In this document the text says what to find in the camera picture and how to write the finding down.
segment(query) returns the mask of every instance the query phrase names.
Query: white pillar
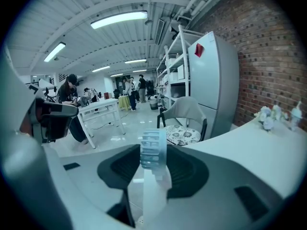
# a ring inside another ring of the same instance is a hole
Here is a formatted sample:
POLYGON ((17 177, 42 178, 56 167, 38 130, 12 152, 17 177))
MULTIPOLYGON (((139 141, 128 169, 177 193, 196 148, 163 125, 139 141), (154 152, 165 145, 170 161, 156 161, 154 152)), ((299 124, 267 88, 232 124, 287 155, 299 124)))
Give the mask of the white pillar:
POLYGON ((56 72, 53 73, 53 82, 54 82, 54 86, 60 87, 59 86, 59 74, 56 72))

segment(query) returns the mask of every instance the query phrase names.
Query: glossy floor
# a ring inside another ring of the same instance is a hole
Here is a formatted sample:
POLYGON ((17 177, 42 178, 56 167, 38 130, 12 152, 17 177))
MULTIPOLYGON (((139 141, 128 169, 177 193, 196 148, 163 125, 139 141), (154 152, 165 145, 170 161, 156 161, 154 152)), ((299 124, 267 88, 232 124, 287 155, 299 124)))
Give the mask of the glossy floor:
MULTIPOLYGON (((57 151, 59 157, 68 157, 105 151, 130 144, 140 144, 145 129, 157 128, 158 115, 159 110, 151 110, 148 102, 138 103, 136 112, 120 111, 125 135, 115 125, 108 125, 108 122, 113 123, 113 116, 106 115, 90 121, 90 127, 94 134, 92 140, 96 149, 93 149, 90 143, 82 145, 71 134, 51 143, 50 146, 57 151)), ((169 119, 166 120, 166 124, 175 125, 179 123, 175 119, 169 119)))

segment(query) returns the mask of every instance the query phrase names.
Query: white refrigerator door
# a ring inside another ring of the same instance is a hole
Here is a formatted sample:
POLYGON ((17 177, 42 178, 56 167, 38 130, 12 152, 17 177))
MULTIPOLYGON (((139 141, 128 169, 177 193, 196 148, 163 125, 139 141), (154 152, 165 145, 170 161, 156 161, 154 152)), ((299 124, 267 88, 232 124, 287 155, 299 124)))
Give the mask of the white refrigerator door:
POLYGON ((188 51, 191 96, 199 104, 217 109, 220 95, 220 66, 213 32, 192 44, 188 51), (195 55, 197 43, 204 47, 201 57, 195 55))
POLYGON ((214 122, 216 118, 216 110, 203 106, 203 105, 199 105, 199 107, 201 108, 202 112, 206 115, 206 118, 207 118, 207 130, 205 134, 205 140, 207 140, 211 138, 211 134, 214 128, 214 122))

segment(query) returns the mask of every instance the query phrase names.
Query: yellow object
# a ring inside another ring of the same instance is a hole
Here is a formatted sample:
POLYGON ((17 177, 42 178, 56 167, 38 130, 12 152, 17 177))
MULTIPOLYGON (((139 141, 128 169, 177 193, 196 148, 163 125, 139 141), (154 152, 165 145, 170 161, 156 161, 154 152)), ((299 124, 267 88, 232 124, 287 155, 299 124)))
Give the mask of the yellow object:
POLYGON ((129 101, 129 97, 127 95, 120 96, 118 98, 118 107, 120 109, 125 108, 126 111, 130 109, 130 101, 129 101))

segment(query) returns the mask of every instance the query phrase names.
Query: fluorescent light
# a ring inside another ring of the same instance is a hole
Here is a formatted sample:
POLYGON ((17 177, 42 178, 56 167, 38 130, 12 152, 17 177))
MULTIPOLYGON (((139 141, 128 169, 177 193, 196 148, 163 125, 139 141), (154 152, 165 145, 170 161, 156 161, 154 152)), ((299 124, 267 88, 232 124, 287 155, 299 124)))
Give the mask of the fluorescent light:
POLYGON ((115 74, 115 75, 111 75, 111 77, 116 77, 116 76, 121 76, 123 75, 122 73, 121 74, 115 74))
POLYGON ((101 67, 101 68, 98 68, 98 69, 92 70, 92 72, 101 71, 101 70, 103 70, 103 69, 107 69, 107 68, 110 68, 110 66, 107 66, 107 67, 101 67))
POLYGON ((116 15, 111 15, 109 17, 92 22, 91 26, 94 29, 97 29, 105 25, 110 25, 121 21, 137 20, 137 19, 147 19, 147 11, 135 11, 135 12, 119 13, 116 15))
POLYGON ((54 50, 52 50, 50 54, 44 59, 44 62, 49 62, 65 46, 66 46, 65 43, 60 42, 59 45, 56 46, 54 50))
POLYGON ((141 71, 147 71, 147 70, 138 70, 138 71, 133 71, 133 72, 141 72, 141 71))
POLYGON ((130 64, 130 63, 138 63, 138 62, 145 62, 146 59, 137 59, 137 60, 131 60, 131 61, 126 61, 126 64, 130 64))

